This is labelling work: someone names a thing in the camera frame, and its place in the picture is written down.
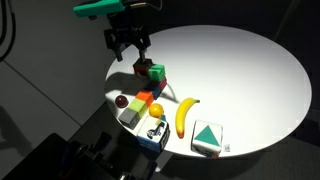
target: box with green triangle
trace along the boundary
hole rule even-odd
[[[206,157],[217,158],[221,152],[222,126],[203,120],[196,120],[191,150]]]

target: orange ball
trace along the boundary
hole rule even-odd
[[[154,103],[149,107],[149,114],[152,117],[160,118],[163,115],[163,113],[163,107],[158,103]]]

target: cable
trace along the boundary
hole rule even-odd
[[[7,35],[7,6],[6,0],[1,0],[1,11],[2,11],[2,31],[0,36],[0,47],[4,42],[4,39]]]
[[[15,17],[15,14],[13,12],[13,9],[12,9],[12,6],[10,4],[10,0],[9,0],[9,10],[10,10],[10,14],[11,14],[11,21],[12,21],[12,34],[11,34],[11,40],[10,40],[10,43],[9,43],[9,46],[8,46],[8,49],[5,51],[5,53],[0,56],[0,63],[2,61],[5,60],[5,58],[9,55],[9,53],[11,52],[12,50],[12,47],[13,47],[13,44],[15,42],[15,39],[16,39],[16,17]]]
[[[161,9],[162,9],[162,0],[160,0],[160,6],[159,7],[157,7],[157,6],[155,6],[155,5],[151,4],[151,3],[147,3],[147,5],[153,7],[154,9],[156,9],[158,11],[161,11]]]

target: green triangle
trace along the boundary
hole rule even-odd
[[[212,144],[215,146],[220,146],[217,139],[214,137],[209,125],[207,125],[207,127],[204,128],[194,139],[208,143],[208,144]]]

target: banana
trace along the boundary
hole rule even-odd
[[[200,100],[193,99],[193,98],[186,98],[183,100],[176,113],[176,131],[177,135],[180,139],[184,137],[184,121],[187,115],[187,112],[195,103],[200,103]]]

